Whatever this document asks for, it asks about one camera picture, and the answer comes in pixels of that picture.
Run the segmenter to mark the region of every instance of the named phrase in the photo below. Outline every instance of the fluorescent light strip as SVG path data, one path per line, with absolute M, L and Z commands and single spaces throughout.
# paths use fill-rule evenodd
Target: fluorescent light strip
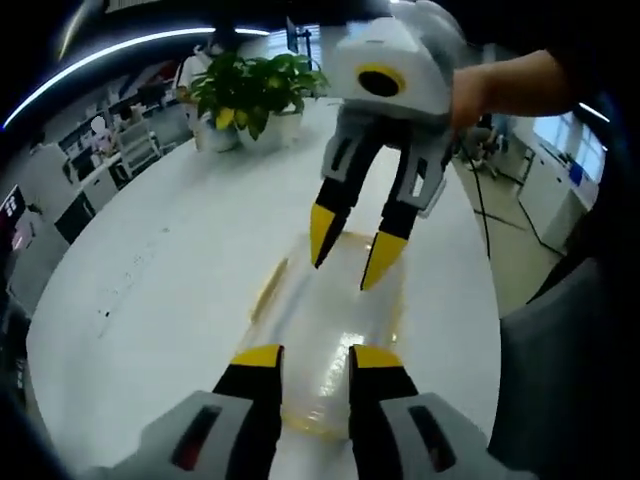
M 215 31 L 216 31 L 216 29 L 213 28 L 213 27 L 200 27 L 200 28 L 183 28 L 181 30 L 171 30 L 171 31 L 168 31 L 168 32 L 154 33 L 152 35 L 145 35 L 144 37 L 133 38 L 131 40 L 127 40 L 126 42 L 118 43 L 118 44 L 113 45 L 111 47 L 105 48 L 104 50 L 100 50 L 99 52 L 92 53 L 91 55 L 89 55 L 88 57 L 83 58 L 79 62 L 76 62 L 73 65 L 68 66 L 67 68 L 65 68 L 61 72 L 55 74 L 53 77 L 51 77 L 45 83 L 40 85 L 36 89 L 35 92 L 33 92 L 31 95 L 29 95 L 27 97 L 27 99 L 24 102 L 22 102 L 18 106 L 18 108 L 16 108 L 11 113 L 11 115 L 9 115 L 9 117 L 4 121 L 4 124 L 2 125 L 2 129 L 3 130 L 6 129 L 7 125 L 9 125 L 9 123 L 11 123 L 11 121 L 14 118 L 16 118 L 18 116 L 18 114 L 20 112 L 22 112 L 22 110 L 27 108 L 40 95 L 42 95 L 44 92 L 49 90 L 56 83 L 60 82 L 61 80 L 63 80 L 67 76 L 71 75 L 76 70 L 79 70 L 80 68 L 84 67 L 85 65 L 88 65 L 89 63 L 91 63 L 91 62 L 93 62 L 95 60 L 98 60 L 98 59 L 100 59 L 102 57 L 106 57 L 107 55 L 110 55 L 110 54 L 112 54 L 114 52 L 117 52 L 118 50 L 123 50 L 125 48 L 129 48 L 129 47 L 132 47 L 134 45 L 139 45 L 141 43 L 146 43 L 146 42 L 150 42 L 150 41 L 153 41 L 153 40 L 160 40 L 162 38 L 169 38 L 169 37 L 179 37 L 179 36 L 182 36 L 182 35 L 198 35 L 198 34 L 201 35 L 201 34 L 205 34 L 205 33 L 213 33 Z M 260 36 L 269 35 L 269 32 L 265 32 L 264 30 L 253 30 L 253 29 L 250 29 L 250 28 L 236 28 L 236 32 L 245 33 L 245 34 L 249 34 L 249 35 L 260 35 Z
M 598 112 L 597 110 L 594 110 L 593 108 L 591 108 L 589 105 L 585 104 L 585 103 L 579 103 L 578 105 L 580 105 L 581 108 L 583 108 L 584 110 L 586 110 L 587 112 L 595 115 L 598 118 L 601 118 L 602 120 L 604 120 L 605 122 L 609 123 L 609 119 L 607 117 L 605 117 L 604 115 L 602 115 L 600 112 Z

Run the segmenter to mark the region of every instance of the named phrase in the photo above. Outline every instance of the transparent plastic bag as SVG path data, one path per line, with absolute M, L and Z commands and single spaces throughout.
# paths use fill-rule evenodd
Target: transparent plastic bag
M 348 353 L 353 344 L 391 348 L 402 315 L 402 257 L 367 292 L 359 290 L 372 239 L 344 232 L 323 265 L 301 237 L 276 268 L 252 312 L 239 351 L 284 345 L 285 425 L 347 438 Z

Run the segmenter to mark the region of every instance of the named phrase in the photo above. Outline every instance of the floor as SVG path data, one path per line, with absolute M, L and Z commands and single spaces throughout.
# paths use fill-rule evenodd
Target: floor
M 511 155 L 511 164 L 520 162 L 517 149 L 501 155 Z M 480 200 L 473 172 L 454 158 L 453 164 L 462 180 L 467 195 L 476 211 L 476 218 L 486 242 Z M 485 211 L 491 253 L 491 268 L 498 299 L 498 310 L 503 317 L 524 305 L 537 291 L 547 274 L 559 260 L 558 254 L 543 247 L 527 220 L 516 191 L 518 184 L 498 175 L 493 178 L 485 169 L 478 174 Z

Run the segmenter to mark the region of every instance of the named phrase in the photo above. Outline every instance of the green leaves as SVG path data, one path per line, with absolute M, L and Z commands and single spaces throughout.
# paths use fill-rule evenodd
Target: green leaves
M 245 59 L 225 52 L 193 81 L 191 95 L 198 100 L 199 116 L 211 112 L 221 126 L 248 128 L 255 140 L 266 128 L 270 113 L 279 114 L 290 106 L 295 107 L 294 113 L 301 113 L 304 97 L 319 94 L 328 83 L 322 72 L 310 69 L 305 55 Z

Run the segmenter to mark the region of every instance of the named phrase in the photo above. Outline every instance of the black cable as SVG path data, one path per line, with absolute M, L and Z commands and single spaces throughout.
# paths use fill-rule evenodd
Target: black cable
M 480 210 L 482 212 L 482 222 L 484 223 L 484 235 L 487 239 L 487 257 L 491 259 L 491 242 L 489 241 L 489 226 L 487 225 L 487 211 L 484 208 L 484 199 L 482 198 L 482 188 L 480 188 L 480 178 L 478 178 L 478 171 L 476 170 L 476 166 L 473 164 L 473 159 L 467 152 L 467 149 L 464 147 L 462 141 L 460 141 L 460 149 L 464 153 L 464 156 L 467 157 L 468 162 L 471 164 L 471 170 L 473 171 L 473 176 L 476 179 L 476 188 L 478 189 L 478 197 L 480 198 Z

